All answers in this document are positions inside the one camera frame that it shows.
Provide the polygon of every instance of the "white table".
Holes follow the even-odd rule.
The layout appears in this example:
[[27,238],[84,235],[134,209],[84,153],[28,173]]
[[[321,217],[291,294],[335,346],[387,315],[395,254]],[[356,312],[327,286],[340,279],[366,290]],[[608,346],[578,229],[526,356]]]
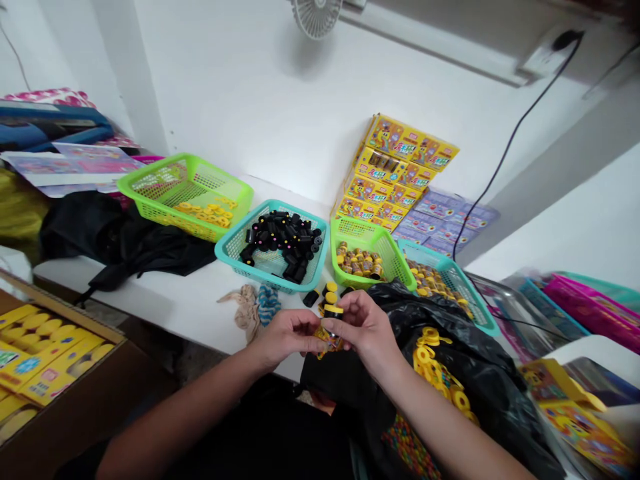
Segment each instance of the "white table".
[[[329,218],[330,205],[311,201],[249,175],[240,176],[240,180],[255,191],[251,208],[266,199],[278,199],[317,217]],[[34,269],[34,274],[82,293],[102,268],[102,264],[92,259],[76,257],[44,262]],[[328,255],[320,285],[332,278],[331,256]],[[230,291],[238,291],[246,283],[251,283],[257,292],[258,283],[234,273],[229,265],[216,260],[186,277],[146,272],[139,279],[130,277],[114,292],[97,291],[91,298],[179,337],[232,355],[246,345],[244,330],[240,330],[233,321],[238,305],[233,300],[225,303],[217,303],[217,300]],[[302,297],[302,294],[279,292],[284,309],[306,308]],[[302,366],[303,358],[295,354],[282,362],[275,372],[298,382]]]

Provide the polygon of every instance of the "electric cable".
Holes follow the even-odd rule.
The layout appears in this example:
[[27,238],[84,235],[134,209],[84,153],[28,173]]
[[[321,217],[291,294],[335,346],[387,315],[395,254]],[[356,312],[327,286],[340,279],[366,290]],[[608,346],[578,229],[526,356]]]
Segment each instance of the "electric cable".
[[2,22],[0,22],[0,31],[2,32],[4,37],[7,39],[7,42],[9,44],[9,46],[11,47],[11,50],[13,50],[13,54],[15,55],[15,59],[18,60],[18,66],[20,66],[20,72],[22,73],[22,79],[25,81],[25,85],[27,86],[27,91],[31,91],[31,86],[29,85],[29,81],[27,80],[27,75],[25,74],[25,68],[22,65],[22,59],[20,58],[20,55],[18,55],[18,52],[16,51],[16,49],[13,46],[11,40],[9,39],[9,36],[7,35],[7,32],[5,32],[5,29],[2,26]]
[[[573,59],[574,55],[578,51],[578,48],[580,48],[580,45],[582,44],[582,39],[584,38],[584,36],[585,36],[585,32],[583,32],[583,31],[580,31],[580,32],[568,31],[568,32],[564,32],[564,34],[560,35],[560,37],[558,37],[556,39],[556,42],[554,42],[553,47],[557,48],[558,50],[568,47],[571,44],[572,41],[575,41],[575,46],[574,46],[573,50],[571,51],[571,53],[569,54],[567,60],[564,62],[562,67],[560,67],[560,70],[558,70],[558,72],[555,74],[553,80],[551,80],[549,82],[549,84],[542,91],[540,96],[538,96],[538,98],[535,100],[535,102],[533,102],[533,104],[529,107],[529,109],[525,112],[525,114],[520,118],[520,120],[518,120],[518,123],[516,124],[515,128],[513,129],[513,132],[511,133],[511,136],[509,137],[509,142],[507,142],[507,147],[505,148],[505,151],[502,154],[502,158],[500,158],[500,162],[498,162],[498,166],[496,167],[495,171],[493,172],[493,175],[491,176],[491,178],[489,180],[489,183],[487,184],[487,186],[486,186],[485,190],[482,192],[482,194],[480,194],[480,196],[478,197],[478,200],[476,200],[474,202],[474,204],[471,207],[471,209],[469,210],[469,212],[465,215],[465,219],[464,219],[464,221],[462,223],[462,227],[460,228],[460,232],[458,232],[458,236],[456,237],[455,242],[453,244],[453,252],[452,252],[453,261],[455,261],[455,251],[456,251],[456,248],[458,246],[458,242],[460,241],[460,237],[462,236],[462,232],[463,232],[465,226],[467,225],[467,221],[469,220],[469,217],[471,216],[471,212],[473,212],[473,209],[476,208],[478,203],[480,203],[480,200],[482,200],[482,198],[484,198],[484,196],[487,194],[487,192],[491,188],[491,185],[493,184],[493,181],[495,180],[496,176],[498,175],[498,172],[500,172],[500,168],[502,168],[502,164],[504,163],[505,159],[507,158],[507,154],[509,153],[509,149],[511,148],[511,144],[512,144],[516,134],[518,133],[518,130],[520,129],[520,126],[522,125],[522,122],[524,122],[524,120],[527,118],[527,116],[529,116],[531,111],[536,107],[536,105],[538,105],[540,100],[542,100],[542,98],[547,94],[547,92],[550,90],[550,88],[553,86],[553,84],[556,82],[556,80],[558,80],[558,78],[560,78],[560,76],[562,76],[562,74],[564,73],[565,69],[570,64],[570,62]],[[467,278],[469,278],[469,280],[471,280],[471,283],[473,284],[473,286],[475,287],[477,292],[482,297],[482,300],[484,300],[484,302],[488,306],[490,306],[489,302],[486,299],[486,297],[482,294],[482,292],[480,292],[480,289],[475,284],[475,282],[470,277],[467,277]],[[550,333],[550,334],[552,334],[552,335],[554,335],[554,336],[556,336],[558,338],[561,338],[563,340],[571,341],[568,338],[566,338],[564,335],[559,335],[556,332],[554,332],[552,330],[549,330],[547,328],[544,328],[544,327],[542,327],[540,325],[536,325],[536,324],[530,323],[530,322],[525,322],[525,321],[522,321],[522,320],[514,320],[514,319],[506,318],[506,317],[503,317],[501,315],[496,315],[494,313],[491,313],[491,314],[494,317],[496,317],[496,318],[498,318],[500,320],[515,322],[515,323],[522,323],[522,324],[528,325],[530,327],[534,327],[534,328],[537,328],[537,329],[540,329],[540,330],[544,330],[547,333]]]
[[553,78],[553,80],[551,80],[549,82],[549,84],[543,90],[543,92],[540,94],[540,96],[538,96],[538,98],[535,100],[535,102],[533,102],[533,104],[529,107],[529,110],[527,110],[525,112],[525,114],[520,118],[520,120],[516,124],[512,134],[511,134],[511,136],[509,138],[509,142],[507,143],[507,148],[505,148],[505,152],[502,154],[502,158],[500,159],[500,162],[498,163],[498,166],[496,167],[495,172],[493,172],[493,175],[491,176],[491,179],[489,180],[489,183],[487,184],[484,192],[482,192],[482,194],[478,197],[478,200],[476,200],[474,202],[474,204],[471,207],[471,209],[469,210],[468,214],[465,215],[465,220],[462,223],[462,228],[460,228],[460,232],[458,233],[458,236],[455,239],[455,243],[453,244],[453,253],[452,253],[453,261],[455,261],[455,250],[456,250],[456,248],[458,246],[458,242],[460,241],[460,237],[462,236],[462,232],[463,232],[465,226],[467,225],[467,221],[469,220],[469,217],[471,216],[471,212],[473,212],[473,209],[476,208],[478,203],[480,203],[480,200],[482,200],[482,198],[487,194],[487,192],[491,188],[491,185],[493,184],[493,181],[495,180],[496,176],[498,175],[498,172],[500,172],[500,168],[502,168],[502,164],[504,163],[505,158],[507,158],[507,154],[509,153],[509,149],[511,148],[511,144],[513,142],[513,139],[515,138],[516,133],[518,133],[518,130],[520,129],[520,125],[522,125],[522,122],[524,122],[524,120],[531,113],[531,111],[535,108],[535,106],[540,102],[540,100],[542,100],[542,97],[545,96],[545,94],[553,86],[553,84],[556,82],[556,80],[558,80],[558,78],[560,78],[562,73],[567,68],[568,64],[570,64],[571,60],[573,59],[573,56],[578,51],[578,48],[580,48],[580,44],[582,44],[582,38],[584,38],[585,33],[582,31],[582,32],[574,32],[574,34],[575,34],[575,42],[576,42],[576,44],[575,44],[573,50],[571,51],[571,54],[569,54],[567,60],[564,62],[562,67],[560,67],[560,70],[558,70],[558,72],[555,74],[555,77]]

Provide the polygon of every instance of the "green plastic basket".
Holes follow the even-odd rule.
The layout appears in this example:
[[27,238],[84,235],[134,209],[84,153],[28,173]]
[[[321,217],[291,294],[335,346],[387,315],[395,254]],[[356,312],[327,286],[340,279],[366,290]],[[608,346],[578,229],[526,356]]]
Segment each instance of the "green plastic basket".
[[478,290],[475,289],[471,280],[467,278],[456,262],[441,253],[416,245],[406,239],[398,240],[398,245],[409,260],[438,270],[446,286],[452,291],[460,293],[469,302],[476,327],[491,337],[501,335],[500,328],[498,328],[485,302],[482,301]]
[[350,217],[340,217],[331,221],[331,262],[335,280],[340,285],[367,290],[370,286],[380,283],[380,280],[345,273],[338,266],[336,250],[342,241],[347,242],[349,250],[361,248],[376,252],[382,258],[382,268],[387,281],[399,278],[410,291],[416,289],[415,278],[391,234],[378,225]]
[[[322,232],[323,242],[320,246],[320,251],[316,253],[309,262],[307,274],[300,285],[276,276],[282,275],[287,268],[287,263],[282,257],[280,250],[266,252],[256,250],[253,254],[254,267],[250,267],[239,260],[240,252],[247,246],[245,240],[247,230],[251,228],[252,224],[258,222],[258,218],[261,215],[268,215],[272,210],[288,211],[291,214],[297,213],[302,220],[311,221],[311,229],[318,228]],[[325,264],[327,248],[329,246],[329,242],[327,241],[328,228],[329,226],[326,221],[304,210],[300,210],[280,200],[265,200],[248,214],[242,222],[232,228],[222,241],[215,245],[215,256],[219,261],[228,263],[234,272],[256,280],[257,282],[264,283],[284,293],[308,292],[313,290],[318,282],[320,282],[320,276],[322,275],[322,268]]]
[[[140,215],[162,225],[176,225],[204,240],[217,242],[249,211],[253,189],[202,158],[178,153],[158,160],[118,180],[118,189],[134,200]],[[226,197],[238,204],[234,209],[216,200]],[[217,204],[233,214],[228,229],[212,225],[173,207],[189,202],[206,208]]]

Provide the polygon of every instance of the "teal plastic tray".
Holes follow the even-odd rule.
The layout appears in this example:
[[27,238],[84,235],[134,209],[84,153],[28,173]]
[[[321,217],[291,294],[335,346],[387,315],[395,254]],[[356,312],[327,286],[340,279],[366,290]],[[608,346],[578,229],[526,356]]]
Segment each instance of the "teal plastic tray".
[[[282,275],[287,268],[287,263],[284,258],[282,258],[282,252],[280,250],[266,252],[256,250],[253,254],[254,267],[250,267],[239,260],[240,252],[247,246],[247,242],[245,241],[247,230],[252,224],[258,222],[258,217],[267,215],[272,210],[288,211],[291,214],[297,213],[302,220],[311,221],[312,229],[318,228],[322,231],[323,242],[320,251],[316,253],[313,260],[309,262],[307,274],[300,285],[276,276]],[[322,268],[325,264],[328,248],[329,225],[326,221],[280,200],[266,200],[243,218],[235,227],[230,229],[228,234],[215,244],[215,255],[218,257],[218,260],[228,263],[233,268],[233,271],[239,275],[264,283],[284,293],[294,294],[297,292],[311,291],[318,282],[320,282],[320,275],[322,275]]]
[[400,250],[404,252],[409,260],[438,270],[445,284],[452,291],[460,293],[469,302],[469,308],[473,312],[473,322],[476,327],[490,337],[499,337],[501,335],[500,328],[498,328],[478,290],[475,289],[456,262],[438,252],[416,245],[406,239],[398,240],[398,246],[400,246]]

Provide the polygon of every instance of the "pink plastic tray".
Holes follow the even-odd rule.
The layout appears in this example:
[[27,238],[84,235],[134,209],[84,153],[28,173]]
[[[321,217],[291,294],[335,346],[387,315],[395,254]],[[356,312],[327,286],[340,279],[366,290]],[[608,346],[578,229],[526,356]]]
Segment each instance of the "pink plastic tray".
[[553,275],[544,292],[590,332],[640,354],[640,316],[582,283]]

